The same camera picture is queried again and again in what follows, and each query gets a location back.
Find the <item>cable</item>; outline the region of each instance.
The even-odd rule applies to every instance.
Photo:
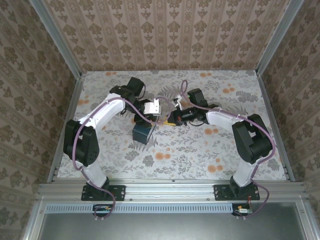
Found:
[[[260,184],[257,184],[257,183],[254,181],[253,178],[254,178],[254,176],[255,176],[258,168],[259,168],[259,165],[262,164],[262,163],[264,163],[265,161],[268,161],[269,159],[271,159],[271,158],[274,156],[274,154],[275,154],[275,152],[276,152],[276,145],[275,145],[274,140],[272,139],[271,135],[270,135],[263,127],[261,127],[260,125],[256,124],[255,122],[247,119],[246,117],[243,117],[243,116],[241,116],[241,115],[234,114],[234,113],[232,113],[232,112],[228,112],[228,111],[225,111],[225,110],[222,110],[222,109],[217,110],[217,109],[214,109],[214,108],[207,108],[207,107],[202,107],[202,106],[198,106],[198,105],[193,104],[193,103],[189,100],[189,98],[186,97],[186,95],[185,95],[185,93],[186,93],[186,91],[187,91],[187,88],[188,88],[188,81],[185,79],[185,80],[183,80],[182,83],[181,83],[180,92],[181,92],[181,95],[184,97],[184,99],[185,99],[188,103],[190,103],[191,105],[193,105],[194,107],[196,107],[196,108],[198,108],[198,109],[207,110],[207,111],[209,111],[209,112],[221,112],[221,113],[227,114],[227,115],[229,115],[229,116],[237,117],[237,118],[239,118],[239,119],[242,119],[242,120],[244,120],[244,121],[247,121],[248,123],[252,124],[253,126],[257,127],[259,130],[261,130],[261,131],[267,136],[267,138],[269,139],[269,141],[270,141],[270,143],[271,143],[271,145],[272,145],[272,152],[271,152],[271,154],[270,154],[269,156],[267,156],[266,158],[261,159],[260,161],[257,162],[257,164],[255,165],[254,170],[253,170],[253,172],[252,172],[252,174],[251,174],[251,176],[250,176],[250,180],[253,182],[253,184],[257,185],[258,187],[260,187],[260,188],[262,188],[262,189],[264,189],[264,190],[266,191],[266,198],[265,198],[264,202],[261,204],[261,206],[260,206],[255,212],[251,213],[250,215],[247,215],[246,218],[249,218],[249,217],[255,215],[256,213],[258,213],[258,212],[266,205],[266,203],[267,203],[267,201],[268,201],[268,199],[269,199],[270,193],[269,193],[268,189],[266,189],[264,186],[262,186],[262,185],[260,185]]]
[[[194,127],[200,127],[200,126],[202,126],[202,125],[205,124],[205,123],[203,122],[203,123],[200,123],[200,124],[198,124],[198,125],[195,125],[195,124],[192,124],[191,121],[189,121],[189,124],[190,124],[191,126],[194,126]]]
[[[142,98],[145,96],[145,93],[146,93],[146,85],[144,84],[143,86],[144,86],[144,91],[143,91],[142,97],[137,98],[137,100],[140,100],[140,99],[142,99]]]
[[[108,216],[110,216],[110,214],[112,213],[112,211],[115,209],[116,207],[116,198],[115,196],[108,190],[105,190],[97,185],[95,185],[93,182],[90,181],[90,179],[88,178],[88,176],[86,175],[85,171],[83,170],[83,167],[77,167],[77,163],[76,163],[76,148],[77,148],[77,142],[78,142],[78,138],[80,136],[80,133],[82,131],[82,129],[85,127],[85,125],[91,120],[91,118],[93,118],[97,112],[99,112],[104,106],[106,106],[107,104],[109,104],[110,102],[112,101],[115,101],[115,100],[122,100],[124,102],[126,102],[127,104],[129,104],[133,110],[136,111],[136,113],[138,115],[140,115],[140,117],[142,117],[142,119],[144,119],[146,122],[149,122],[151,124],[162,124],[164,123],[165,121],[168,120],[168,118],[170,117],[170,114],[171,114],[171,104],[170,104],[170,101],[164,97],[164,96],[159,96],[157,97],[156,99],[163,99],[167,102],[168,106],[169,106],[169,114],[167,115],[167,117],[163,120],[163,121],[158,121],[158,122],[155,122],[155,121],[150,121],[149,119],[145,118],[140,112],[139,110],[131,103],[129,102],[128,100],[124,99],[124,98],[121,98],[121,97],[114,97],[112,99],[109,99],[107,101],[105,101],[103,104],[101,104],[82,124],[81,126],[79,127],[78,131],[76,132],[75,134],[75,137],[74,137],[74,142],[73,142],[73,147],[72,147],[72,164],[73,164],[73,167],[77,170],[77,171],[81,171],[81,173],[83,174],[83,176],[85,177],[86,181],[91,185],[93,186],[94,188],[100,190],[100,191],[103,191],[103,192],[106,192],[107,194],[109,194],[111,197],[112,197],[112,201],[113,201],[113,204],[112,204],[112,207],[109,211],[109,213],[104,216],[103,218],[107,218]]]

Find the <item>floral wallpaper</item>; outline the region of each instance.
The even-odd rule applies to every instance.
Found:
[[[262,75],[298,181],[320,217],[320,1],[305,0]]]
[[[74,77],[27,0],[0,1],[0,239],[17,240],[47,181]]]
[[[146,99],[164,96],[173,99],[187,79],[188,90],[200,88],[209,104],[217,104],[233,113],[261,115],[271,133],[258,79],[254,70],[165,70],[165,71],[94,71],[84,79],[74,118],[90,113],[116,85],[126,85],[131,77],[146,84]],[[184,108],[188,103],[181,102]],[[161,104],[164,119],[169,107]],[[229,180],[241,159],[232,132],[204,124],[196,127],[157,125],[147,145],[133,141],[134,114],[116,115],[98,133],[98,161],[110,178],[117,179],[197,179]],[[64,155],[58,178],[82,177]],[[262,164],[256,174],[259,180],[285,180],[278,151]]]
[[[82,71],[255,69],[289,0],[44,0]]]

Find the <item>purple cable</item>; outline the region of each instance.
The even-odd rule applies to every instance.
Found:
[[[156,99],[163,99],[165,100],[167,103],[168,103],[168,106],[169,106],[169,114],[166,116],[166,118],[163,120],[163,121],[158,121],[158,122],[155,122],[155,121],[150,121],[149,119],[145,118],[145,116],[143,116],[139,110],[131,103],[129,102],[128,100],[124,99],[124,98],[121,98],[121,97],[114,97],[114,98],[111,98],[109,100],[107,100],[106,102],[104,102],[103,104],[101,104],[101,106],[99,106],[82,124],[81,126],[79,127],[78,131],[76,132],[75,134],[75,137],[74,137],[74,142],[73,142],[73,148],[72,148],[72,164],[73,164],[73,167],[77,170],[77,171],[81,171],[81,173],[83,174],[83,176],[85,177],[86,181],[91,185],[93,186],[94,188],[100,190],[100,191],[103,191],[103,192],[106,192],[107,194],[109,194],[111,197],[112,197],[112,201],[113,201],[113,204],[112,204],[112,207],[109,211],[109,213],[107,215],[105,215],[103,218],[107,218],[108,216],[110,216],[110,214],[112,213],[112,211],[115,209],[116,207],[116,199],[115,199],[115,196],[108,190],[105,190],[101,187],[98,187],[97,185],[95,185],[93,182],[91,182],[88,178],[88,176],[86,175],[86,173],[83,171],[83,167],[77,167],[77,164],[76,164],[76,149],[77,149],[77,143],[78,143],[78,138],[80,136],[80,133],[82,131],[82,129],[85,127],[85,125],[90,121],[90,118],[93,118],[97,112],[99,112],[104,106],[106,106],[107,104],[109,104],[110,102],[114,101],[114,100],[121,100],[121,101],[124,101],[126,102],[127,104],[129,104],[133,110],[136,111],[137,114],[140,115],[140,117],[142,117],[142,119],[144,119],[146,122],[148,123],[151,123],[151,124],[162,124],[164,123],[165,121],[167,121],[167,119],[170,117],[170,114],[171,114],[171,104],[170,104],[170,101],[164,97],[164,96],[158,96]],[[97,216],[97,209],[98,207],[94,210],[94,216],[96,218],[99,218],[99,219],[102,219],[102,217],[98,217]]]
[[[190,102],[189,98],[186,97],[185,93],[187,91],[187,88],[188,88],[188,81],[185,79],[182,81],[181,83],[181,88],[180,88],[180,91],[181,91],[181,95],[184,97],[184,99],[189,102],[191,105],[193,105],[194,107],[198,108],[198,109],[203,109],[203,110],[207,110],[209,112],[221,112],[221,113],[224,113],[224,114],[227,114],[229,116],[232,116],[232,117],[237,117],[239,119],[242,119],[244,121],[247,121],[248,123],[252,124],[253,126],[257,127],[258,129],[260,129],[266,136],[267,138],[269,139],[271,145],[272,145],[272,152],[269,156],[267,156],[266,158],[264,159],[261,159],[260,161],[258,161],[258,163],[256,164],[255,168],[253,169],[253,172],[250,176],[250,180],[253,182],[253,184],[257,185],[258,187],[264,189],[266,191],[266,198],[265,200],[263,201],[263,203],[261,204],[261,206],[252,214],[250,215],[247,215],[246,218],[249,218],[251,216],[253,216],[254,214],[256,214],[257,212],[259,212],[267,203],[268,199],[269,199],[269,196],[270,196],[270,192],[268,191],[268,189],[266,189],[264,186],[261,186],[260,184],[258,184],[257,182],[255,182],[253,180],[258,168],[259,168],[259,165],[264,163],[265,161],[268,161],[269,159],[271,159],[273,157],[273,155],[275,154],[276,152],[276,145],[275,145],[275,142],[274,140],[272,139],[272,137],[270,136],[270,134],[263,128],[261,127],[260,125],[256,124],[255,122],[247,119],[246,117],[243,117],[243,116],[240,116],[238,114],[234,114],[232,112],[228,112],[228,111],[225,111],[225,110],[222,110],[222,109],[214,109],[214,108],[207,108],[207,107],[202,107],[202,106],[197,106],[195,104],[193,104],[192,102]]]

